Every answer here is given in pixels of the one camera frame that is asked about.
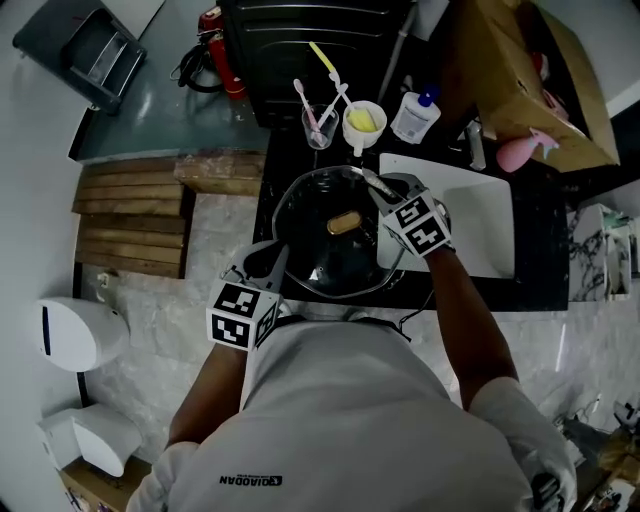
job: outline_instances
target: power cord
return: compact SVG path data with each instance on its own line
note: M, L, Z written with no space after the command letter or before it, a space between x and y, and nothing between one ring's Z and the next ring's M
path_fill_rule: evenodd
M584 407L580 407L578 410L576 410L576 412L573 413L573 416L578 420L582 421L583 423L589 423L589 420L591 419L591 415L593 414L594 411L592 410L591 412L587 412L587 410L592 409L596 404L599 404L600 398L601 396L600 394L598 394L598 396L595 399L593 399L591 402L589 402L587 405L585 405Z
M207 41L213 36L213 34L206 34L200 36L200 42L195 45L187 54L182 57L180 64L169 75L171 80L177 81L179 87L185 85L197 92L212 93L224 90L224 84L219 83L215 85L201 85L196 82L197 76L203 69L215 72L216 67L209 54L209 47Z
M431 300L432 296L433 296L433 290L431 290L431 293L427 297L427 300L424 301L424 304L422 305L422 307L420 309L417 309L413 313L409 313L407 316L403 316L400 319L400 321L398 322L398 329L400 330L400 333L402 333L403 336L406 337L406 335L404 334L404 332L402 330L402 326L404 325L404 323L407 320L409 320L410 318L413 318L414 316L416 316L418 313L422 313L425 309L427 309L427 306L429 305L429 301Z

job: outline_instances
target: black cable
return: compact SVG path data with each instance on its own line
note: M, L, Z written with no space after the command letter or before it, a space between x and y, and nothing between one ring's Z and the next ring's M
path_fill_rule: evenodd
M180 78L178 86L185 85L197 92L211 93L224 90L223 84L201 85L194 80L194 75L201 68L215 70L213 59L209 55L209 48L206 43L201 42L191 48L180 61Z
M403 316L400 319L400 321L398 322L398 329L400 329L400 332L402 333L403 336L404 336L404 332L402 331L402 326L404 325L404 323L410 318L413 318L414 316L416 316L418 313L422 313L425 309L427 309L427 306L429 305L429 301L431 300L432 296L433 296L433 290L431 290L431 293L429 293L427 300L424 301L424 304L420 309L417 309L413 313L409 313L407 316Z

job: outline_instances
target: white container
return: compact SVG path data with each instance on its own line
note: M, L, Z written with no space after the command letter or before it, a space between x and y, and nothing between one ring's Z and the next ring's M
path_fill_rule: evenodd
M131 420L101 404L49 416L37 424L37 431L58 470L82 457L112 476L122 476L127 460L142 444Z
M129 340L122 316L106 306L66 297L38 301L42 318L40 353L56 366L86 372L108 363Z
M36 424L44 451L58 471L81 455L72 423L72 418L79 413L78 409L66 409Z
M349 113L354 109L367 110L377 130L375 132L361 132L360 130L356 130L349 122ZM387 115L384 113L384 110L382 110L382 107L379 105L371 103L370 101L354 101L344 109L344 113L342 114L342 135L344 136L344 140L347 141L347 144L353 147L353 155L356 157L362 156L363 149L373 146L386 127Z
M449 5L449 0L418 0L418 16L411 34L428 41Z
M82 458L112 476L122 476L131 454L142 444L136 425L101 404L72 417Z
M440 109L433 103L437 90L427 87L422 94L408 92L402 98L400 110L391 123L393 133L409 144L420 144L425 134L440 118Z

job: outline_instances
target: white wall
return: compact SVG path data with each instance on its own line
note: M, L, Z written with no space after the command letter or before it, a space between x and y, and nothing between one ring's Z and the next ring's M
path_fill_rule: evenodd
M580 206L601 203L630 217L640 217L640 180L588 199Z
M640 10L631 0L536 0L580 38L613 117L640 100Z
M122 23L134 37L140 36L153 17L162 7L165 0L102 0L118 21Z
M66 159L86 102L11 46L43 0L0 7L0 499L69 511L33 424L78 400L75 374L40 357L33 303L71 292L80 168Z

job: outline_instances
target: gray countertop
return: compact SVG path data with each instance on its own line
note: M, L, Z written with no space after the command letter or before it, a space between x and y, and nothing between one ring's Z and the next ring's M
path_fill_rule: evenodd
M70 157L98 163L133 156L170 156L207 149L266 150L248 99L180 88L169 74L197 43L200 14L213 0L166 0L140 39L147 59L115 116L88 110Z

